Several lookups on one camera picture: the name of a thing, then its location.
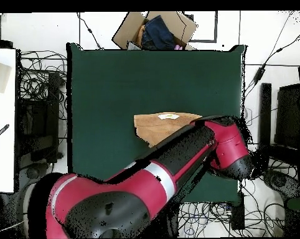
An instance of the open cardboard box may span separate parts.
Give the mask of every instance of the open cardboard box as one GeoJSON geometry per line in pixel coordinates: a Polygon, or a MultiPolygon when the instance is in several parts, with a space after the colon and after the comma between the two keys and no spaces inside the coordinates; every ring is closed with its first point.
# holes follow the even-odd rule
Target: open cardboard box
{"type": "Polygon", "coordinates": [[[136,42],[141,26],[158,15],[161,15],[167,28],[174,35],[177,45],[182,46],[184,50],[195,50],[187,43],[196,30],[197,24],[177,11],[149,11],[146,17],[140,12],[129,12],[113,36],[113,42],[126,50],[128,41],[136,42]]]}

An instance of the white floor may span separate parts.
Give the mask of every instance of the white floor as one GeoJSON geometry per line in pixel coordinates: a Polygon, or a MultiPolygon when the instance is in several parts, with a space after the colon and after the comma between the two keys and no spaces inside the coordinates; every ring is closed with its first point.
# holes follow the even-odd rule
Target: white floor
{"type": "MultiPolygon", "coordinates": [[[[194,21],[199,25],[195,34],[195,39],[213,38],[214,20],[211,12],[186,12],[194,14],[194,21]]],[[[120,26],[126,12],[85,12],[81,17],[86,20],[88,26],[92,29],[98,43],[105,49],[118,49],[111,41],[112,36],[120,26]]],[[[276,39],[288,18],[289,13],[283,11],[219,11],[217,27],[217,43],[190,43],[196,49],[209,50],[230,50],[234,45],[247,45],[245,82],[248,85],[258,67],[265,62],[270,55],[276,39]]],[[[5,14],[1,19],[0,38],[10,40],[14,47],[24,51],[29,50],[52,50],[64,56],[67,56],[65,44],[67,42],[76,42],[84,49],[96,49],[95,41],[87,31],[83,23],[79,23],[76,13],[32,13],[32,14],[5,14]]],[[[300,11],[295,11],[288,19],[284,30],[276,44],[275,50],[291,43],[300,34],[300,11]]],[[[50,55],[50,52],[42,52],[42,56],[50,55]]],[[[57,60],[47,60],[46,65],[58,67],[61,62],[57,60]]],[[[247,122],[251,118],[258,116],[259,87],[261,83],[272,84],[272,109],[277,105],[277,92],[281,86],[299,83],[298,66],[300,66],[300,41],[296,41],[290,47],[287,47],[278,54],[275,54],[268,61],[266,72],[257,86],[246,98],[245,106],[248,108],[247,122]]],[[[275,132],[276,112],[272,111],[272,130],[271,140],[273,142],[275,132]]],[[[258,142],[258,118],[255,118],[249,126],[253,136],[254,143],[258,142]]],[[[60,137],[64,137],[66,125],[60,121],[60,137]]],[[[67,172],[67,149],[65,140],[59,146],[60,152],[65,157],[55,166],[54,171],[67,172]]],[[[277,192],[267,188],[264,183],[257,179],[246,182],[246,188],[256,198],[261,211],[272,202],[282,203],[277,192]]],[[[246,214],[256,210],[256,202],[250,195],[245,197],[246,214]]],[[[183,208],[187,212],[186,216],[191,216],[191,221],[202,212],[198,208],[190,205],[189,209],[183,208]]],[[[271,218],[284,219],[284,211],[277,206],[270,207],[266,213],[271,218]]],[[[246,225],[258,223],[259,218],[263,216],[259,213],[249,214],[246,225]]],[[[209,224],[204,225],[200,222],[201,230],[204,228],[204,237],[227,237],[228,232],[224,226],[216,220],[210,220],[209,224]]],[[[193,230],[196,231],[194,223],[188,221],[185,228],[181,228],[182,237],[192,237],[193,230]]],[[[262,236],[263,233],[257,229],[249,229],[253,236],[262,236]]]]}

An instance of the green table surface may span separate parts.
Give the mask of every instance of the green table surface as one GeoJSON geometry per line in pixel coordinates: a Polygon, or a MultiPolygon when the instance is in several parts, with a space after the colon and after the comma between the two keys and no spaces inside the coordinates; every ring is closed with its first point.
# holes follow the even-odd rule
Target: green table surface
{"type": "MultiPolygon", "coordinates": [[[[135,134],[134,115],[239,116],[244,49],[80,50],[71,44],[73,172],[105,180],[146,151],[148,144],[135,134]]],[[[237,197],[236,180],[206,173],[184,202],[237,197]]]]}

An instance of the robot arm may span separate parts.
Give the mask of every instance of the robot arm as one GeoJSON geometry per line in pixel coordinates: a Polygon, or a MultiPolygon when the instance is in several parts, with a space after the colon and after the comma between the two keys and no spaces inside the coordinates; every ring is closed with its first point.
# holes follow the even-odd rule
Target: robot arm
{"type": "Polygon", "coordinates": [[[231,117],[194,120],[106,182],[62,176],[50,191],[46,236],[134,238],[207,162],[223,177],[251,174],[248,150],[231,117]]]}

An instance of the paper bag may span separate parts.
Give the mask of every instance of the paper bag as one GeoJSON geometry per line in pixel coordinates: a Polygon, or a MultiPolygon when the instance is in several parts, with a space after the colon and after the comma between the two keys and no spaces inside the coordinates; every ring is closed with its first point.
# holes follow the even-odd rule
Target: paper bag
{"type": "Polygon", "coordinates": [[[189,113],[163,112],[150,115],[135,115],[134,127],[139,138],[153,147],[191,121],[200,118],[189,113]]]}

